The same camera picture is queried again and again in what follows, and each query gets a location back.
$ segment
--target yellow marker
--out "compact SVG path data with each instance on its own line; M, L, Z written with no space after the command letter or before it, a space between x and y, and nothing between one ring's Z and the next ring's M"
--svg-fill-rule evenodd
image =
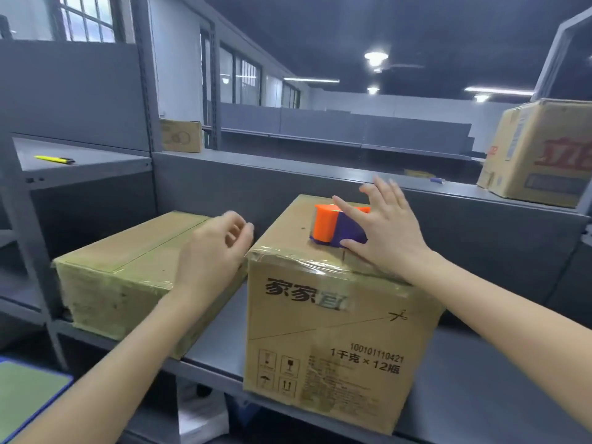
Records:
M47 160L48 162L64 163L66 165L76 163L74 159L67 157L35 156L35 158L38 158L39 160Z

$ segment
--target forearm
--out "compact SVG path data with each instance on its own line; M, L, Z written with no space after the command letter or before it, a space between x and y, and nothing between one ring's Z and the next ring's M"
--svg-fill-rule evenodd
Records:
M477 277L436 253L410 283L438 298L592 430L592 331Z
M195 311L172 294L15 443L115 443L163 361L196 318Z

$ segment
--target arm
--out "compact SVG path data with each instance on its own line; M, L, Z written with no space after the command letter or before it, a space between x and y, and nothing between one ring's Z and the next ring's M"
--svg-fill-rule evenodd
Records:
M14 443L115 443L163 361L230 283L252 241L253 225L234 212L197 229L179 255L173 290Z
M438 298L592 431L592 330L431 251L395 182L375 178L374 185L365 184L360 191L370 199L369 214L333 199L360 224L368 242L342 244Z

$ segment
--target orange and purple tape dispenser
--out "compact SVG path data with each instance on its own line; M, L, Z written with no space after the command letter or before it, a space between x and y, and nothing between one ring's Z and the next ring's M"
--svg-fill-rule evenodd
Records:
M310 239L315 243L325 246L343 247L341 240L350 238L359 243L366 243L366 233L345 215L335 204L317 204L313 218L313 226L310 231ZM369 213L369 207L357 207L362 212Z

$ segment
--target purple plastic part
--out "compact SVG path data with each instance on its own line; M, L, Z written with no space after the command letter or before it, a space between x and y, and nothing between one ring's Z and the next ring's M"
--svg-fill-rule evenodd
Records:
M315 240L312 236L310 237L311 240L319 245L332 247L343 247L339 244L339 242L346 238L350 238L359 243L366 243L368 240L368 238L366 238L366 233L364 233L364 230L360 227L360 225L353 221L349 216L345 215L343 212L339 212L339 215L337 216L335 232L333 233L333 238L329 243L326 241Z

